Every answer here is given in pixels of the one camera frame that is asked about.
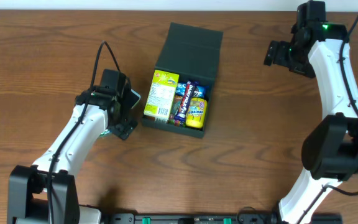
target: wooden table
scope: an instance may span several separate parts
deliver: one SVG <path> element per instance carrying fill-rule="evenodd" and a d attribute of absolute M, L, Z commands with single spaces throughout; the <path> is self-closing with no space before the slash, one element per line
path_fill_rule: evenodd
<path fill-rule="evenodd" d="M 355 14 L 329 13 L 348 27 Z M 139 125 L 100 139 L 76 179 L 81 204 L 139 213 L 270 210 L 302 168 L 301 145 L 321 121 L 316 79 L 263 66 L 271 40 L 290 40 L 295 12 L 0 11 L 0 223 L 16 164 L 31 165 L 89 85 L 101 40 L 142 96 L 170 22 L 224 31 L 208 129 L 195 139 Z M 358 84 L 358 26 L 351 42 Z M 99 64 L 114 68 L 107 50 Z M 341 186 L 358 189 L 358 175 Z M 358 197 L 331 193 L 318 209 L 358 223 Z"/>

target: white background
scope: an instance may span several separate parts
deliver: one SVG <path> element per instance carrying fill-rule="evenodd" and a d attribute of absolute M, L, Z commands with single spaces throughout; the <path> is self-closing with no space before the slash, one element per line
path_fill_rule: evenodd
<path fill-rule="evenodd" d="M 0 0 L 0 9 L 295 11 L 307 0 Z M 358 11 L 358 0 L 327 0 L 327 11 Z"/>

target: box lid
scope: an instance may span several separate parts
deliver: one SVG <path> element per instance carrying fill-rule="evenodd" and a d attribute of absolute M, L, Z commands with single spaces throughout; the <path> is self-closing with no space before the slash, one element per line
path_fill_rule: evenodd
<path fill-rule="evenodd" d="M 215 80 L 223 32 L 171 23 L 155 69 Z"/>

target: yellow canister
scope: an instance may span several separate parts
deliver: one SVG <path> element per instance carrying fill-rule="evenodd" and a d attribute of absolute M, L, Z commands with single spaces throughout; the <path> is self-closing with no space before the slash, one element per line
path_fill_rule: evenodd
<path fill-rule="evenodd" d="M 192 128 L 203 128 L 205 111 L 208 102 L 202 98 L 192 98 L 186 115 L 186 126 Z"/>

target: black box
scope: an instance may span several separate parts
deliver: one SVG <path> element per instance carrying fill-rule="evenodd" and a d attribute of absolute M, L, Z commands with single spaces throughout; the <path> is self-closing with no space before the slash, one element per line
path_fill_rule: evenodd
<path fill-rule="evenodd" d="M 187 79 L 208 86 L 208 101 L 204 126 L 201 130 L 158 123 L 142 118 L 142 124 L 151 128 L 202 138 L 211 106 L 213 86 L 218 73 L 219 51 L 223 32 L 171 23 L 167 40 L 155 65 L 156 70 L 179 74 L 179 82 Z"/>

